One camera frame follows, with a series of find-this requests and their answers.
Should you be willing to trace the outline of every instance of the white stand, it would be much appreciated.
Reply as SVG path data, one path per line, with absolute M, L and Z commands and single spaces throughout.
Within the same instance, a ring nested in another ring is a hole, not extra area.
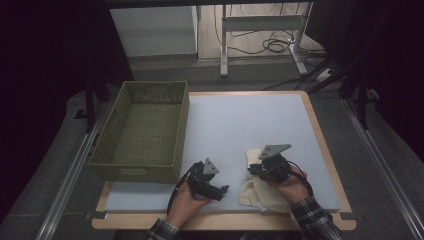
M 312 3 L 308 3 L 302 15 L 239 16 L 227 17 L 226 5 L 222 6 L 221 77 L 228 76 L 227 32 L 298 30 L 294 41 L 290 40 L 290 52 L 301 75 L 308 72 L 299 55 L 299 45 L 305 32 Z

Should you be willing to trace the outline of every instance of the wall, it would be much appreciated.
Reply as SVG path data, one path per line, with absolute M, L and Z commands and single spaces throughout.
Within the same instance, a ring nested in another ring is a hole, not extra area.
M 197 52 L 195 7 L 112 9 L 127 57 Z

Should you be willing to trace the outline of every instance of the gray floor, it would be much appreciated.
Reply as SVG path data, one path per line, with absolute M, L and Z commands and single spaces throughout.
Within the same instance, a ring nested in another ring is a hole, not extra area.
M 290 57 L 231 60 L 229 76 L 220 78 L 219 62 L 191 58 L 132 59 L 136 80 L 189 81 L 190 91 L 256 91 L 298 77 Z M 292 81 L 272 90 L 304 89 L 309 81 Z M 357 228 L 345 231 L 345 239 L 414 239 L 379 171 L 338 98 L 336 82 L 310 95 L 346 195 L 358 220 Z M 117 90 L 110 87 L 113 95 Z M 82 142 L 85 120 L 74 119 L 84 109 L 84 94 L 69 100 L 67 116 L 38 171 L 28 183 L 0 227 L 0 239 L 34 239 Z M 368 105 L 369 132 L 374 137 L 399 184 L 422 216 L 424 213 L 423 163 L 399 136 Z M 84 168 L 67 203 L 53 239 L 114 239 L 115 231 L 96 230 L 86 213 L 95 210 L 103 182 Z M 119 232 L 115 239 L 128 234 Z M 233 235 L 220 236 L 230 239 Z

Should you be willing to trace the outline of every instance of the cloth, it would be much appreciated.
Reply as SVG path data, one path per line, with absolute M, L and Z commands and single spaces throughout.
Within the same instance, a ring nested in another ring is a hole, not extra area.
M 304 239 L 341 240 L 342 233 L 332 222 L 332 217 L 311 196 L 290 207 L 300 226 Z M 179 229 L 162 219 L 158 219 L 152 228 L 147 231 L 144 240 L 175 240 Z M 257 235 L 244 234 L 240 240 L 261 240 Z
M 247 167 L 250 164 L 260 163 L 258 159 L 260 149 L 247 150 Z M 262 181 L 258 176 L 252 176 L 247 171 L 247 180 L 243 184 L 239 194 L 239 204 L 258 207 L 261 211 L 271 210 L 286 213 L 289 211 L 289 204 L 281 197 L 274 188 Z

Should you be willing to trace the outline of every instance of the green wicker basket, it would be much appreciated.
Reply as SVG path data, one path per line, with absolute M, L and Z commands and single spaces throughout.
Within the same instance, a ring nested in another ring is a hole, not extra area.
M 124 82 L 89 162 L 105 181 L 176 183 L 187 82 Z

